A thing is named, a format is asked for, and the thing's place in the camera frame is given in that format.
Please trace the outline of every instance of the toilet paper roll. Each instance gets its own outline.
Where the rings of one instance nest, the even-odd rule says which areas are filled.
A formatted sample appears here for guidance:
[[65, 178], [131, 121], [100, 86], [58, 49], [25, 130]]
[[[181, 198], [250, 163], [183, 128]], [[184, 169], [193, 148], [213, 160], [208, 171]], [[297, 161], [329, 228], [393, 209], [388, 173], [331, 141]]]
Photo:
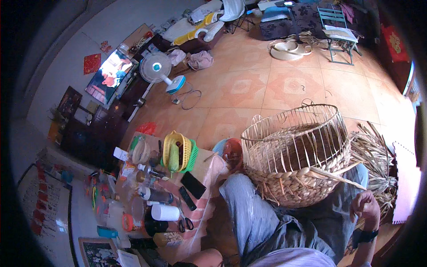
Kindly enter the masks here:
[[154, 220], [176, 221], [179, 219], [179, 208], [175, 206], [154, 204], [151, 209]]

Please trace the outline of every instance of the tv screen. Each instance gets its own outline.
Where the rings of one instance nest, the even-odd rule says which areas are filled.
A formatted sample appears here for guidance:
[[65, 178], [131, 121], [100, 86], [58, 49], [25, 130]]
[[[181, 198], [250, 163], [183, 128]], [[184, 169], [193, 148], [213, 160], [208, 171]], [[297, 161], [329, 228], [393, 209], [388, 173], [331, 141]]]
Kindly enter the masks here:
[[95, 73], [86, 92], [107, 104], [132, 66], [130, 59], [116, 49]]

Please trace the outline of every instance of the stick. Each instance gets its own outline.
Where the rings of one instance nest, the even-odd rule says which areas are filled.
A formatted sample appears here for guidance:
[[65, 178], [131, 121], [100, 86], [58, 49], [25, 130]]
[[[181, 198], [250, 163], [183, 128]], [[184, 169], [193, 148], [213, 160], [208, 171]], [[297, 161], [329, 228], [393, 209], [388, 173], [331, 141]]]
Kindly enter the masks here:
[[214, 156], [216, 156], [218, 154], [218, 152], [215, 152], [214, 154], [210, 155], [209, 157], [207, 157], [203, 162], [207, 162], [209, 159], [213, 158]]

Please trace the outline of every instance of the tiled floor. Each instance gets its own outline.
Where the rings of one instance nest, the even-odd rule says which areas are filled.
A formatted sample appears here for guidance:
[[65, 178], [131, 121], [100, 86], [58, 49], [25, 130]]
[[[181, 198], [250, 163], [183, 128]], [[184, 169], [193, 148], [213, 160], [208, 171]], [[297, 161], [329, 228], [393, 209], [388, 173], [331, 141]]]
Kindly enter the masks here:
[[[165, 83], [153, 86], [121, 147], [128, 147], [138, 125], [154, 121], [156, 136], [176, 130], [196, 140], [199, 148], [210, 150], [221, 139], [240, 138], [254, 115], [267, 117], [296, 108], [304, 99], [305, 103], [312, 100], [337, 106], [348, 132], [357, 131], [358, 122], [368, 127], [368, 120], [386, 141], [413, 141], [412, 105], [371, 52], [360, 47], [363, 57], [354, 55], [355, 66], [330, 63], [329, 52], [317, 48], [301, 60], [283, 62], [269, 55], [269, 41], [253, 39], [251, 33], [237, 29], [234, 35], [225, 34], [212, 50], [214, 64], [185, 74], [187, 81], [202, 92], [195, 108], [183, 110], [181, 105], [172, 104]], [[398, 229], [386, 228], [390, 229], [382, 231], [382, 244]], [[346, 257], [347, 261], [350, 264], [351, 259]]]

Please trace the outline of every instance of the woven basket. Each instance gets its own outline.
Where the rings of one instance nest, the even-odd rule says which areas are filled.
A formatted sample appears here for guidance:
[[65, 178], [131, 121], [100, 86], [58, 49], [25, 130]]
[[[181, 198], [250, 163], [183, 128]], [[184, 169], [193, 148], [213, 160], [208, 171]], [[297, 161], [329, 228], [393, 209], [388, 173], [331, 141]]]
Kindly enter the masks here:
[[261, 197], [288, 208], [313, 205], [339, 182], [349, 165], [350, 141], [335, 106], [317, 104], [262, 119], [242, 133], [243, 164]]

